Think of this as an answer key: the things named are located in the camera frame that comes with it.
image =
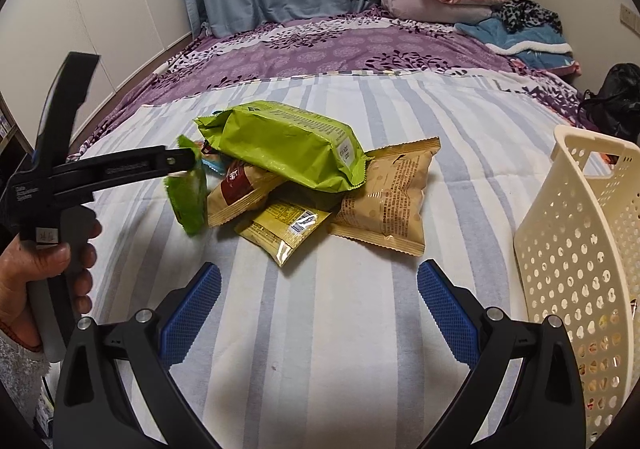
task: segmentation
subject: bed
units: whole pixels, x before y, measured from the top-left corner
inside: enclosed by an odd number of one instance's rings
[[[313,55],[330,50],[331,67]],[[242,69],[259,57],[259,73]],[[230,71],[241,78],[225,86]],[[365,150],[439,136],[424,259],[482,304],[526,318],[513,233],[548,172],[554,127],[575,122],[575,90],[559,78],[513,67],[450,27],[368,12],[205,38],[146,82],[85,157],[172,146],[198,136],[194,118],[252,100],[346,122]],[[593,158],[589,169],[609,168]],[[204,261],[220,267],[222,295],[171,374],[225,448],[414,448],[465,379],[417,293],[421,259],[321,230],[279,269],[232,224],[188,238],[161,180],[105,190],[94,208],[104,225],[92,291],[100,322],[155,307]],[[479,436],[495,430],[517,371]],[[122,373],[142,426],[160,439]]]

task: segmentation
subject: black bag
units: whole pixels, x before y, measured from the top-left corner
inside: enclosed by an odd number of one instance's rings
[[[638,143],[640,136],[640,66],[615,65],[598,95],[587,90],[578,107],[601,133]]]

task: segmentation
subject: purple floral bedsheet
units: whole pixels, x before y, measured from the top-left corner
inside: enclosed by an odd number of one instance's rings
[[[79,150],[82,155],[142,105],[163,105],[241,82],[334,71],[430,70],[455,75],[502,71],[535,81],[525,90],[575,124],[577,92],[559,78],[530,71],[491,52],[453,26],[393,20],[379,7],[359,14],[268,23],[224,39],[201,36],[167,71],[131,90]]]

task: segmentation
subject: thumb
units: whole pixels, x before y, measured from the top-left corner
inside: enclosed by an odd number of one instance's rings
[[[16,259],[15,277],[27,281],[39,281],[62,273],[71,261],[68,243],[60,243],[48,249],[35,250],[20,246]]]

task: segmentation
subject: striped bedsheet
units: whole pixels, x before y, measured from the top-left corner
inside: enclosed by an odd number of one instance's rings
[[[179,134],[198,136],[197,116],[258,99],[347,122],[365,150],[439,136],[422,209],[424,258],[483,305],[523,319],[513,233],[563,123],[519,93],[527,83],[484,70],[252,82],[143,106],[86,156],[173,146]],[[606,173],[590,162],[594,174]],[[218,304],[171,373],[225,449],[414,449],[465,379],[468,369],[418,295],[420,259],[319,232],[279,269],[231,227],[188,238],[161,180],[105,190],[94,208],[104,225],[92,292],[100,321],[155,307],[204,261],[220,267]],[[123,375],[141,424],[160,438],[126,367]],[[509,393],[506,386],[480,436],[495,430]]]

